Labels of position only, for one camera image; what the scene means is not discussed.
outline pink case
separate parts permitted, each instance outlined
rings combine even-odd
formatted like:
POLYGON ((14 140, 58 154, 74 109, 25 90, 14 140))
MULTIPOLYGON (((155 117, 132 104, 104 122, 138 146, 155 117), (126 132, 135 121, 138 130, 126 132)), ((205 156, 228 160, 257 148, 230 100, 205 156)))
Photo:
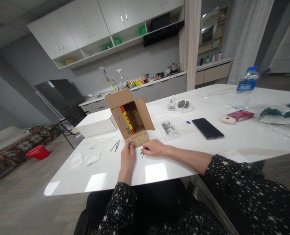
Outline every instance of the pink case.
POLYGON ((228 114, 229 117, 235 118, 236 121, 242 121, 254 116, 254 113, 248 112, 246 110, 239 110, 228 114))

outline black star-print sleeve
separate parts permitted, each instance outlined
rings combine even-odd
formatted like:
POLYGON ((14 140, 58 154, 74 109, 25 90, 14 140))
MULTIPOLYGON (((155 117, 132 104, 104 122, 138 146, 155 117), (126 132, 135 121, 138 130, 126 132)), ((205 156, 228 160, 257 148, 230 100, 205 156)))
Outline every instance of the black star-print sleeve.
POLYGON ((97 234, 129 234, 134 222, 136 194, 127 184, 118 182, 107 205, 97 234))
POLYGON ((253 233, 290 234, 290 191, 265 179, 257 167, 215 155, 205 178, 234 199, 250 221, 253 233))

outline sofa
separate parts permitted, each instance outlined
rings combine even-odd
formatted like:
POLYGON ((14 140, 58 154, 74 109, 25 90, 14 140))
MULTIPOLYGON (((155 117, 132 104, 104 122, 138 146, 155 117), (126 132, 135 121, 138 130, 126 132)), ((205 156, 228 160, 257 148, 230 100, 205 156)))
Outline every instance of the sofa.
POLYGON ((35 126, 25 133, 18 127, 8 127, 0 131, 0 178, 15 167, 29 160, 26 153, 31 149, 46 145, 60 134, 51 124, 35 126))

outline gray floor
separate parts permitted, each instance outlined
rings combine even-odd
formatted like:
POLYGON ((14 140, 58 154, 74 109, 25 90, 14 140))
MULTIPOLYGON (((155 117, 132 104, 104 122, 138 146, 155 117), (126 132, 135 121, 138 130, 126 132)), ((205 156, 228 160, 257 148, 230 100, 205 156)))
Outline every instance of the gray floor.
MULTIPOLYGON (((270 76, 257 86, 290 91, 290 77, 270 76)), ((83 137, 69 139, 77 146, 83 137)), ((31 159, 0 180, 0 234, 73 234, 88 193, 44 196, 46 185, 73 151, 63 135, 47 149, 51 154, 46 159, 31 159)), ((263 171, 290 190, 290 154, 267 160, 263 171)))

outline red bucket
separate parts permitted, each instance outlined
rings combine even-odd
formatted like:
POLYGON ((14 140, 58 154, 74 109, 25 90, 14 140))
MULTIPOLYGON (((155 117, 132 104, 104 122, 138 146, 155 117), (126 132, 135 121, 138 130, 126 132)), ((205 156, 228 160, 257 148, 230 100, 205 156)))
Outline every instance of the red bucket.
POLYGON ((34 157, 39 160, 43 160, 46 158, 50 152, 45 148, 44 145, 39 145, 35 147, 34 149, 31 149, 29 152, 27 152, 27 157, 34 157))

